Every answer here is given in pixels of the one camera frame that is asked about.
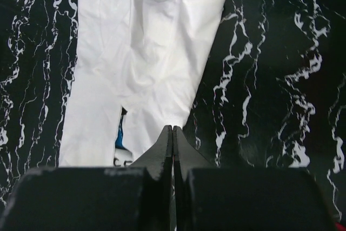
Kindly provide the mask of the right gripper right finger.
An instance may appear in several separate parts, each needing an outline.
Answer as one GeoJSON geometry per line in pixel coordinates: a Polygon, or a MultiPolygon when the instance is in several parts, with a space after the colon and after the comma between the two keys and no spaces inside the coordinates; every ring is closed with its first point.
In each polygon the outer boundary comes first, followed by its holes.
{"type": "Polygon", "coordinates": [[[215,168],[186,139],[182,128],[174,126],[172,131],[174,187],[177,230],[189,230],[188,172],[195,168],[215,168]]]}

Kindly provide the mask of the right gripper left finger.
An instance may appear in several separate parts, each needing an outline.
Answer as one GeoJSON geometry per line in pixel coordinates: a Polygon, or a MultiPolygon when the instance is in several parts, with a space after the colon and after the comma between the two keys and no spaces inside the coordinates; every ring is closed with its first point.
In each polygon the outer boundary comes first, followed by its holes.
{"type": "Polygon", "coordinates": [[[164,126],[157,141],[130,167],[143,170],[139,230],[170,230],[172,126],[164,126]]]}

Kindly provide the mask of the white daisy print t-shirt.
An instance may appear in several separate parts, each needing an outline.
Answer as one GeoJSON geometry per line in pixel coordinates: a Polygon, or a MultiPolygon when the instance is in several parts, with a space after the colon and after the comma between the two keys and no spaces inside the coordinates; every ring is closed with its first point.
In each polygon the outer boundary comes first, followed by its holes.
{"type": "Polygon", "coordinates": [[[225,0],[78,0],[77,61],[60,167],[112,167],[121,140],[133,160],[164,126],[183,127],[225,0]]]}

